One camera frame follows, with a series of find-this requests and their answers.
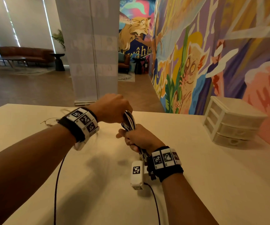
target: sofa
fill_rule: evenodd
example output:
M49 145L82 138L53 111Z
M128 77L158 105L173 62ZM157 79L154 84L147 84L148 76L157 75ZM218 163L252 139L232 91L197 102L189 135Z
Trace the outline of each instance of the sofa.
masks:
M54 62L55 58L50 53L54 53L54 51L41 48L0 46L0 55L2 57L20 56L26 58L26 62L45 64Z
M118 71L128 73L129 70L130 70L130 55L125 54L124 55L124 62L120 62L118 60Z

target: black side table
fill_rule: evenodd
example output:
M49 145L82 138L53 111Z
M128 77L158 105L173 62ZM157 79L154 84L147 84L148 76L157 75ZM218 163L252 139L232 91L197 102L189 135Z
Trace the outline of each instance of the black side table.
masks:
M65 71L63 62L60 59L60 57L63 57L65 54L50 54L50 55L56 58L55 60L56 71Z
M133 60L134 60L134 62L133 63L136 63L136 65L135 65L135 74L142 74L142 64L141 64L141 62L142 61L144 61L145 60L145 58L136 58L136 57L134 57L133 58Z

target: white drawer organizer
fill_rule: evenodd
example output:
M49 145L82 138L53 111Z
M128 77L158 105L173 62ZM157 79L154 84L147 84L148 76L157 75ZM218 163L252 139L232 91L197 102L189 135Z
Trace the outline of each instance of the white drawer organizer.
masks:
M211 96L203 125L214 143L244 148L266 117L241 99Z

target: table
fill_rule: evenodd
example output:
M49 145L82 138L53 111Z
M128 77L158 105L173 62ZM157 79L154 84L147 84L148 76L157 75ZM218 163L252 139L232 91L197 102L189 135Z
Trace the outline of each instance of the table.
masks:
M134 57L133 60L134 60L133 63L136 63L136 65L135 65L135 71L134 71L135 74L142 74L142 65L141 65L141 62L142 61L145 61L145 58L141 58L141 57L136 58L136 57Z
M62 117L62 107L7 104L0 107L0 151ZM178 151L184 175L220 225L270 224L270 145L257 137L250 149L212 143L202 116L134 112L136 122ZM120 124L100 123L100 131L81 151L71 150L58 183L57 224L151 224L157 212L149 190L130 186L131 163L138 155L115 134ZM58 169L5 225L48 225L53 221ZM168 225L159 181L155 191L161 224Z
M56 71L65 71L64 65L60 57L63 57L65 54L50 54L51 56L55 57L55 65Z
M0 57L0 60L8 61L9 65L15 70L15 66L13 65L13 61L24 61L26 58L21 56L8 56L8 57Z

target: tiger painting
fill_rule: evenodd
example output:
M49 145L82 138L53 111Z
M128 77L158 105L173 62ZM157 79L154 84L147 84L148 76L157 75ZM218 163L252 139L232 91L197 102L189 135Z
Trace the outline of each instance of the tiger painting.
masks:
M136 38L136 36L143 38L143 34L147 35L150 21L150 17L145 18L140 16L134 17L129 21L125 21L125 26L119 33L119 51L125 53L130 49L130 44Z

